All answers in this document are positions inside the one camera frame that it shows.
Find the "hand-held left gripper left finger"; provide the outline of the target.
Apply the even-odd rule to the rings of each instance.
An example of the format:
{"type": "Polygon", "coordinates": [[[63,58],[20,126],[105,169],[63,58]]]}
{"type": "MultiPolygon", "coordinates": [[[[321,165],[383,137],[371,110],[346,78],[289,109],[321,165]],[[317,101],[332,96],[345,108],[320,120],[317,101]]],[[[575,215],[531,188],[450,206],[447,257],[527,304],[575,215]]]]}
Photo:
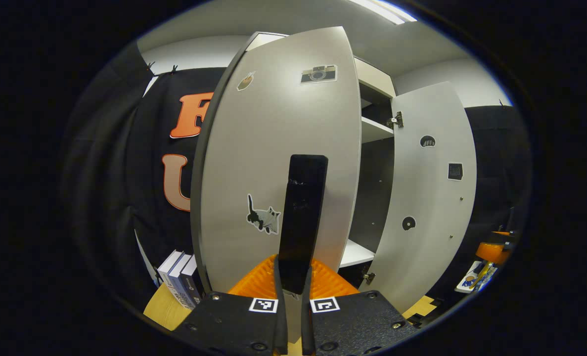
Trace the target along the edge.
{"type": "Polygon", "coordinates": [[[227,293],[208,293],[173,336],[204,356],[286,355],[286,305],[278,256],[264,259],[227,293]]]}

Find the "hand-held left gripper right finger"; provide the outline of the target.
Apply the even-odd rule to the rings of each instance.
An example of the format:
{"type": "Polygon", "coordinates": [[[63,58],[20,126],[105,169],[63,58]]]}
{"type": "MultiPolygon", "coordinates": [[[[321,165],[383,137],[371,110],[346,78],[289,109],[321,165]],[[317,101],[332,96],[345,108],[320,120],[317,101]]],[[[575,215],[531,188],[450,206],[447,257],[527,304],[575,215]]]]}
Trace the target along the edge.
{"type": "Polygon", "coordinates": [[[412,338],[417,327],[381,292],[359,292],[313,260],[303,291],[301,332],[305,356],[367,356],[412,338]]]}

